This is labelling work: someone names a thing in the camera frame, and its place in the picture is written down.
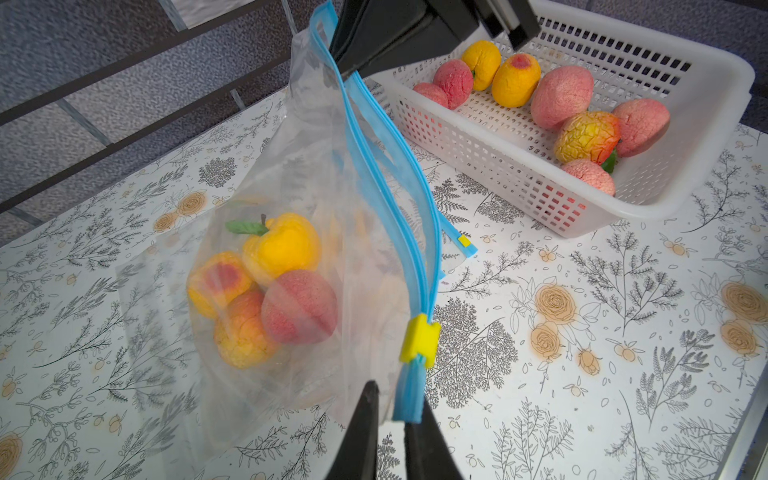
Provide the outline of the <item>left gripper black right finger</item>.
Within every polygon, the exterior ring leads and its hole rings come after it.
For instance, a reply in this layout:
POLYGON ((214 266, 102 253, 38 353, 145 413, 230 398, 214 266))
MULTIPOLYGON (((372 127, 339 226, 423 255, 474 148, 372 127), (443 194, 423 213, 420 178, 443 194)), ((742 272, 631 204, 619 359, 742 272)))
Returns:
POLYGON ((404 432, 408 480, 463 480, 427 399, 421 422, 406 423, 404 432))

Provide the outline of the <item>yellow peach green leaf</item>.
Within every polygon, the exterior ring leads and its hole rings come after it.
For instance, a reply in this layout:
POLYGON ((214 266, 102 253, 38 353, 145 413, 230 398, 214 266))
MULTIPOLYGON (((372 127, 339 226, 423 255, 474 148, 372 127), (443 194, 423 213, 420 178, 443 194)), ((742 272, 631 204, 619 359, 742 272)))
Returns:
POLYGON ((293 270, 314 271, 321 257, 321 242, 315 227, 305 217, 284 213, 263 223, 228 221, 226 229, 246 235, 241 259, 246 270, 262 287, 293 270))

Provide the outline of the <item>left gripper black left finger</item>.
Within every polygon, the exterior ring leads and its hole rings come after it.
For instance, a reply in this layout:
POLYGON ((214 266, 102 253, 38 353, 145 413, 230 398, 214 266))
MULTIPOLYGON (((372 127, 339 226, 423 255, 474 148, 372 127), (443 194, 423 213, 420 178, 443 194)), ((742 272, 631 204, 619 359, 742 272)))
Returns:
POLYGON ((377 470, 379 389, 368 381, 359 397, 326 480, 374 480, 377 470))

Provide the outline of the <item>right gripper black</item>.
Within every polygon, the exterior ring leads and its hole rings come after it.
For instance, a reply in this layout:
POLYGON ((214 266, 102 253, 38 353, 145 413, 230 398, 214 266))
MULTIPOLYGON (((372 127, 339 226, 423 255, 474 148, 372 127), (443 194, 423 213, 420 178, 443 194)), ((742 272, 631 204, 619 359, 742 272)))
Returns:
MULTIPOLYGON (((480 23, 496 38, 505 34, 521 51, 541 32, 528 0, 475 0, 480 23)), ((344 77, 366 77, 452 52, 478 27, 462 0, 346 1, 329 47, 344 77)))

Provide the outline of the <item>pink peach with leaf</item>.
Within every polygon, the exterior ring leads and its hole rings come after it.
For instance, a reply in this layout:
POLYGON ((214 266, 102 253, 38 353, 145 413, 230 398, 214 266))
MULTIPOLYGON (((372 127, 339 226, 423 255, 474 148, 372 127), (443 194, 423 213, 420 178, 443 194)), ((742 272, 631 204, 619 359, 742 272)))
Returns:
POLYGON ((338 324, 336 294, 315 271, 288 271, 268 288, 261 317, 266 333, 277 343, 320 343, 334 333, 338 324))

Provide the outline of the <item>white plastic mesh basket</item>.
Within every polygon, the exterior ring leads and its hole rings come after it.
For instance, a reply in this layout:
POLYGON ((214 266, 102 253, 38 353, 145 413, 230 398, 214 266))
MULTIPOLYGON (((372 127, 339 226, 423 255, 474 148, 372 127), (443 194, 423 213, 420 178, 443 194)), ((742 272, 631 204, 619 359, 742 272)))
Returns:
POLYGON ((671 216, 744 112, 723 50, 550 1, 522 47, 471 38, 376 75, 404 136, 554 233, 671 216))

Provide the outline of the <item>clear zip-top bag blue zipper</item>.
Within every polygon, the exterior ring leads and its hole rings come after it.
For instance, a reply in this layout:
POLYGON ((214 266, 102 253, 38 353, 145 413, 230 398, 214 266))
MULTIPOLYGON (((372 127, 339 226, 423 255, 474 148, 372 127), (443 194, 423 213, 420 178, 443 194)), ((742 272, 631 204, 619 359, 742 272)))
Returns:
POLYGON ((197 479, 345 434, 331 479, 372 479, 378 428, 404 427, 411 479, 458 470, 425 395, 440 324, 439 213, 415 155, 358 74, 331 3, 293 41, 287 112, 233 197, 119 267, 131 378, 166 401, 122 445, 115 479, 197 479))

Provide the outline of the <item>yellow peach top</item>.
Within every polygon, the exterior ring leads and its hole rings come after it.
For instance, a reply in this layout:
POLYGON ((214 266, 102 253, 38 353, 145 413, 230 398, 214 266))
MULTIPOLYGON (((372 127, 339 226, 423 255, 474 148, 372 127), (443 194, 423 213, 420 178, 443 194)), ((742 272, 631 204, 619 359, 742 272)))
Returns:
POLYGON ((484 91, 492 84, 502 63, 502 55, 493 42, 479 40, 464 51, 461 60, 472 73, 473 90, 484 91))

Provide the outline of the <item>yellow peach red blush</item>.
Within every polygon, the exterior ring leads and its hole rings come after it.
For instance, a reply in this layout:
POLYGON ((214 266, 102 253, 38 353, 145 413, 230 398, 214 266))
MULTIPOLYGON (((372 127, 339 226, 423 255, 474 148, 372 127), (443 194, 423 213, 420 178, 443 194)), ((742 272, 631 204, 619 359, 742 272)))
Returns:
POLYGON ((540 78, 541 67, 532 55, 514 54, 497 70, 491 86, 492 97, 502 107, 522 107, 532 97, 540 78))

